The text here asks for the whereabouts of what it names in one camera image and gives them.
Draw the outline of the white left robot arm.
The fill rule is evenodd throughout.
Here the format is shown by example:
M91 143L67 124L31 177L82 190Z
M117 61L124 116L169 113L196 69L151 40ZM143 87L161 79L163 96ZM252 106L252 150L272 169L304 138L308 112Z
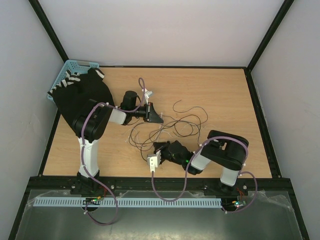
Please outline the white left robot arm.
M138 94L128 90L123 96L120 107L109 103L98 104L90 99L79 116L72 123L72 130L78 137L80 145L80 168L78 175L84 177L82 188L89 194L100 188L98 167L98 142L103 136L109 122L126 126L132 118L141 118L147 123L162 124L163 119L157 114L153 103L149 101L153 92L143 89L140 104L136 105Z

